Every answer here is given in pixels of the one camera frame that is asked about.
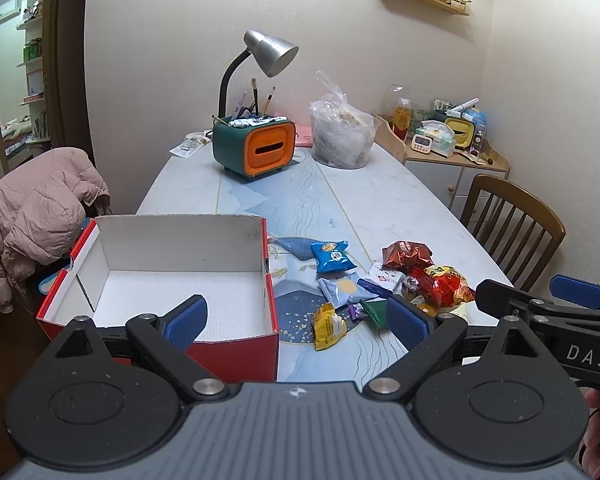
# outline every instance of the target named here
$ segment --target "purple candy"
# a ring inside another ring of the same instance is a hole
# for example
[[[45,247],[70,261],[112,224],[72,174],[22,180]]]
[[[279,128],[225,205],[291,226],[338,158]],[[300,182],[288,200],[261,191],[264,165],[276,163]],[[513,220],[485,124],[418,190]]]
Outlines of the purple candy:
[[[359,303],[350,304],[348,307],[349,313],[351,314],[351,319],[353,319],[354,321],[359,319],[365,319],[368,317],[368,315],[365,312],[365,309],[362,308],[362,305],[360,305]]]

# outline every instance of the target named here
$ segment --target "red cardboard box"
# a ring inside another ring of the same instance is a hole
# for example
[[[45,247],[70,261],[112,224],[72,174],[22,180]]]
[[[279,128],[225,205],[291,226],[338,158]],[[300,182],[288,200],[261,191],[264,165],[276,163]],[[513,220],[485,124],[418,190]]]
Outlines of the red cardboard box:
[[[71,257],[37,315],[50,338],[75,316],[124,326],[200,294],[208,319],[187,355],[228,383],[276,380],[278,319],[264,218],[103,216],[88,224]]]

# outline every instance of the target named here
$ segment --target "finger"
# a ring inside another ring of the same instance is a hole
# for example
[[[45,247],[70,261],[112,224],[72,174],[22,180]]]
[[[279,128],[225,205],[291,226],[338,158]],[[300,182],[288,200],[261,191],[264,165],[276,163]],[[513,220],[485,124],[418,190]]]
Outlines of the finger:
[[[587,447],[582,456],[582,470],[594,480],[600,478],[600,446]]]
[[[590,388],[588,392],[584,394],[584,400],[587,401],[589,407],[594,410],[600,407],[600,392]]]
[[[600,412],[594,413],[589,419],[583,441],[587,448],[600,445]]]

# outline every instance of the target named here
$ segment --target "cabinet door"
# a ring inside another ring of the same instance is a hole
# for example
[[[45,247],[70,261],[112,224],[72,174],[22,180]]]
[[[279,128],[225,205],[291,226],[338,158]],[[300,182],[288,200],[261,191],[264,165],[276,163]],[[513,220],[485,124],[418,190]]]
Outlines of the cabinet door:
[[[451,205],[451,212],[458,220],[462,216],[462,211],[464,211],[464,204],[466,203],[467,198],[468,197],[466,196],[456,195],[454,198],[454,202]],[[478,218],[480,218],[480,213],[482,213],[482,210],[484,209],[484,206],[487,203],[487,199],[488,196],[478,197],[478,200],[475,202],[474,212],[471,216],[471,219],[469,220],[470,223],[475,223],[478,221]]]
[[[456,193],[458,195],[467,196],[469,195],[469,190],[471,189],[471,183],[474,181],[474,176],[477,174],[489,174],[493,176],[499,176],[500,178],[504,178],[506,173],[503,171],[493,171],[487,170],[483,168],[464,168],[462,172],[462,178],[460,179],[460,184],[458,184],[458,190]],[[486,191],[480,192],[481,196],[489,196],[489,193]]]
[[[460,166],[407,160],[405,167],[432,192],[445,207],[451,204],[460,177]]]

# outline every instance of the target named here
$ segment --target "metal screw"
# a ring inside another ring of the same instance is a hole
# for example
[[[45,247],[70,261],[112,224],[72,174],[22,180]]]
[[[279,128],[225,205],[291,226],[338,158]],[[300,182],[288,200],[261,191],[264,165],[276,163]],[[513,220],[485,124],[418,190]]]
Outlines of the metal screw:
[[[223,389],[224,383],[213,377],[198,379],[193,383],[193,390],[200,395],[219,394]]]
[[[369,388],[376,394],[394,394],[400,389],[400,383],[391,377],[376,377],[369,383]]]

